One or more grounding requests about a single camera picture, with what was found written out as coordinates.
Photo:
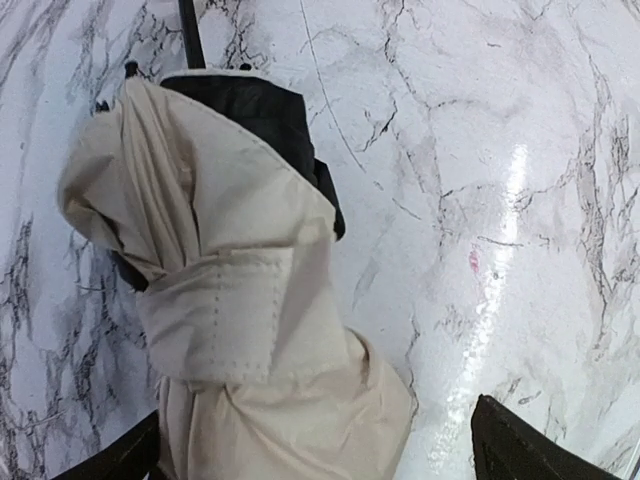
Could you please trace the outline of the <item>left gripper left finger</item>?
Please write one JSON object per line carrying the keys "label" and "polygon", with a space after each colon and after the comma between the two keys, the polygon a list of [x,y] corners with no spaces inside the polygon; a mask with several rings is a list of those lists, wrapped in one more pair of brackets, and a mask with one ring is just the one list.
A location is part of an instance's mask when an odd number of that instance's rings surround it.
{"label": "left gripper left finger", "polygon": [[145,479],[160,457],[159,416],[151,412],[106,449],[54,480]]}

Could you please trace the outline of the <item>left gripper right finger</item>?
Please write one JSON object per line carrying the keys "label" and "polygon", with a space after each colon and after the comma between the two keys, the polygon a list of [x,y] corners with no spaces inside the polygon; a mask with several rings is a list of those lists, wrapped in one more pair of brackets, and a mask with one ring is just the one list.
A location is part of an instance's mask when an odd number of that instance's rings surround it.
{"label": "left gripper right finger", "polygon": [[617,480],[561,448],[489,395],[471,418],[478,480]]}

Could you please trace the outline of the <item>beige folding umbrella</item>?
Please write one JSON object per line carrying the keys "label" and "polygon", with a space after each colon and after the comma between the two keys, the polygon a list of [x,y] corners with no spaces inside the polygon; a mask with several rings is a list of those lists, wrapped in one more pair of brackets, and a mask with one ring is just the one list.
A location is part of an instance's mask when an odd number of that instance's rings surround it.
{"label": "beige folding umbrella", "polygon": [[128,63],[58,186],[66,221],[135,290],[159,376],[168,479],[390,479],[412,400],[342,322],[331,284],[345,232],[303,97],[249,65],[205,65],[179,3],[187,67]]}

